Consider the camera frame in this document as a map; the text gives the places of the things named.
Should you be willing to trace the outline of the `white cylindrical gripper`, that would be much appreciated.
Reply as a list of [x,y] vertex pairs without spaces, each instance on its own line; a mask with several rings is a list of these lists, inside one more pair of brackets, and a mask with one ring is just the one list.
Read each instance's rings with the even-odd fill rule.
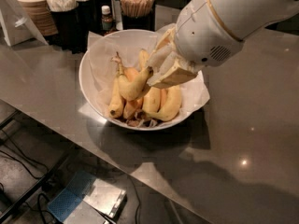
[[[176,53],[174,34],[178,52],[186,60]],[[159,89],[186,83],[197,77],[197,64],[220,66],[243,45],[225,26],[211,0],[192,0],[180,11],[176,31],[168,29],[150,54],[147,66],[153,76],[147,83]]]

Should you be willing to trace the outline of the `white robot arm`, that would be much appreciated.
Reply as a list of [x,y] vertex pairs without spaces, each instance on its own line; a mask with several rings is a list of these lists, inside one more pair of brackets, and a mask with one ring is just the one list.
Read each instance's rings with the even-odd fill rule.
[[258,30],[298,12],[299,0],[191,0],[168,31],[170,41],[150,56],[148,84],[169,88],[188,82],[203,67],[236,55]]

